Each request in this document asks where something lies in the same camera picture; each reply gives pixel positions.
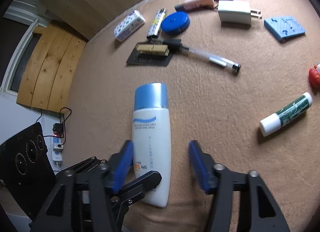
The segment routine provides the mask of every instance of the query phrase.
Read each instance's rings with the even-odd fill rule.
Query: power strip
[[[61,171],[61,164],[62,164],[62,149],[58,147],[61,144],[60,137],[51,137],[51,153],[52,153],[52,161],[57,165],[58,171]]]

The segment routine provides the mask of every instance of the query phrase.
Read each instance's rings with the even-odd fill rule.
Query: clear plastic pen
[[[221,65],[223,67],[231,68],[232,71],[234,71],[236,73],[238,73],[240,71],[240,68],[241,68],[240,64],[238,64],[236,62],[233,62],[231,60],[228,60],[226,58],[223,58],[223,57],[220,57],[218,55],[211,54],[211,53],[208,53],[206,51],[199,50],[199,49],[194,49],[194,48],[191,48],[191,47],[183,46],[181,44],[181,41],[178,40],[178,39],[166,39],[166,40],[152,39],[151,43],[168,45],[169,49],[176,49],[176,50],[179,50],[179,51],[188,51],[188,52],[196,54],[198,56],[205,57],[205,58],[209,59],[209,61],[214,62],[214,63],[216,63],[218,65]]]
[[[181,50],[181,51],[182,50],[187,50],[190,53],[197,54],[199,56],[205,57],[205,58],[209,59],[209,61],[214,62],[214,63],[216,63],[218,65],[221,65],[223,67],[231,68],[232,71],[234,71],[234,72],[239,72],[240,68],[241,68],[241,65],[236,63],[236,62],[230,61],[230,60],[228,60],[226,58],[220,57],[220,56],[215,55],[215,54],[208,53],[206,51],[202,51],[202,50],[194,49],[194,48],[190,48],[190,47],[185,47],[185,46],[180,46],[179,50]]]

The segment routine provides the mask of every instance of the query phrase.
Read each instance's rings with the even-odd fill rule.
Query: patterned lighter
[[[155,18],[153,19],[149,31],[147,33],[147,39],[158,38],[161,28],[160,25],[167,15],[167,10],[165,8],[161,8],[157,11]]]

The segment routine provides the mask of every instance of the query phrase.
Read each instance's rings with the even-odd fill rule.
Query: black speaker panel
[[[39,122],[0,146],[0,179],[31,220],[56,181],[47,152]]]

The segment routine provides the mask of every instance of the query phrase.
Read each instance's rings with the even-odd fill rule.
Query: beige tablecloth
[[[302,231],[319,205],[319,94],[308,84],[308,69],[319,62],[320,19],[308,0],[245,0],[264,18],[292,15],[306,35],[279,43],[252,19],[249,29],[221,26],[216,11],[189,13],[191,24],[179,38],[187,46],[212,51],[242,65],[235,76],[204,59],[175,55],[168,67],[131,66],[126,60],[144,41],[156,10],[183,0],[153,0],[138,7],[146,24],[123,43],[107,25],[86,46],[70,90],[65,165],[96,155],[108,159],[131,139],[135,89],[149,82],[168,87],[172,132],[169,201],[160,209],[142,202],[130,207],[124,224],[135,231],[201,231],[211,197],[195,182],[188,142],[233,171],[257,170],[277,200],[292,232]],[[280,132],[262,138],[259,121],[298,98],[314,95],[307,114]],[[236,230],[238,194],[230,231]]]

